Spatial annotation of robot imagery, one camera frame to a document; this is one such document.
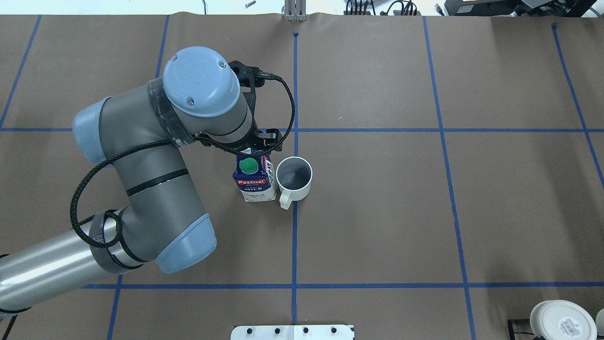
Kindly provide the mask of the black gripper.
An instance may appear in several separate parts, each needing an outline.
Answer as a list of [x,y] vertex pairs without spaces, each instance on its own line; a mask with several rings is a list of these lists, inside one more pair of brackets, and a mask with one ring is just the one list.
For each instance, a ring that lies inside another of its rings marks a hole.
[[281,139],[283,136],[278,128],[261,130],[252,127],[243,136],[239,136],[239,133],[224,136],[199,133],[198,137],[200,138],[199,141],[205,146],[223,147],[237,152],[243,152],[248,148],[262,150],[263,152],[282,151]]

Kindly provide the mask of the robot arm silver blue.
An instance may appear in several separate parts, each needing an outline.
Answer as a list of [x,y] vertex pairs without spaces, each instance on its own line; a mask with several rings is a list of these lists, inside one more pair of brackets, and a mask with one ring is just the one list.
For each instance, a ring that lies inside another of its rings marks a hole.
[[[217,239],[180,149],[200,142],[245,158],[246,149],[280,151],[290,131],[255,122],[255,89],[266,80],[281,83],[294,104],[282,77],[192,46],[157,79],[79,112],[74,140],[93,168],[71,198],[71,230],[1,258],[1,318],[150,261],[175,273],[209,256]],[[129,205],[81,220],[85,187],[108,166]]]

